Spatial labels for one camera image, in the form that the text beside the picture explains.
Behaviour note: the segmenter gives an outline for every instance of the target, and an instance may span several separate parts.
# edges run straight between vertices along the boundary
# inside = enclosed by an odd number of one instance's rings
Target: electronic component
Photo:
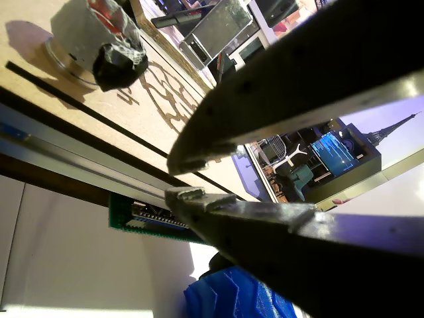
[[[312,148],[336,177],[359,163],[334,131],[314,142]]]
[[[109,226],[125,232],[205,244],[169,210],[116,193],[110,196]]]
[[[131,213],[134,219],[129,221],[127,225],[135,226],[138,223],[135,223],[134,221],[138,221],[142,223],[156,223],[167,227],[173,227],[175,229],[188,229],[188,226],[179,222],[171,211],[155,207],[151,204],[134,201],[131,205]]]

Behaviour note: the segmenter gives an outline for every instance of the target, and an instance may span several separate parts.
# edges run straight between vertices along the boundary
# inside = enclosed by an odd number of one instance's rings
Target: blue screen
[[[334,135],[333,131],[325,134],[311,146],[336,177],[359,163],[358,159],[350,154],[349,150]]]

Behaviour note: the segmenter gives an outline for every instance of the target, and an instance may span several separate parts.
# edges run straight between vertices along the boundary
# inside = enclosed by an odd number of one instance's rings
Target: desk
[[[58,0],[40,5],[16,0],[3,4],[0,103],[83,142],[91,147],[89,151],[100,150],[126,163],[131,161],[137,170],[163,181],[167,173],[166,155],[204,92],[146,35],[149,69],[132,86],[103,93],[70,82],[56,70],[42,47],[51,36],[50,18],[64,3]],[[49,87],[75,102],[47,92]],[[8,123],[8,120],[0,114],[0,121]],[[37,136],[36,131],[22,130]],[[229,157],[212,163],[209,170],[169,180],[168,186],[178,183],[202,186],[208,192],[231,191],[243,199],[256,201],[245,192]]]

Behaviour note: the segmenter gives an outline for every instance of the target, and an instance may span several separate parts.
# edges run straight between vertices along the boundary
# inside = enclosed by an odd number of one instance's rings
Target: teal object
[[[184,295],[189,318],[297,318],[291,302],[237,266],[203,277]]]
[[[312,180],[313,173],[309,167],[304,164],[301,167],[293,170],[289,176],[290,180],[294,183],[294,190],[302,201],[305,201],[305,196],[302,193],[302,188]]]

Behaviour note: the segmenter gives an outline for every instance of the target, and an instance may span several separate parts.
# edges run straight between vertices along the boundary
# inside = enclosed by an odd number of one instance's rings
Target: white wall
[[[2,317],[184,317],[210,246],[124,233],[108,210],[26,185]]]
[[[341,119],[346,125],[352,123],[366,134],[386,128],[422,110],[424,110],[424,96],[375,107],[341,117]],[[424,113],[419,113],[377,146],[378,151],[382,154],[382,169],[423,149],[423,136]]]
[[[331,210],[361,215],[424,215],[424,164]]]
[[[24,183],[0,176],[0,303]]]

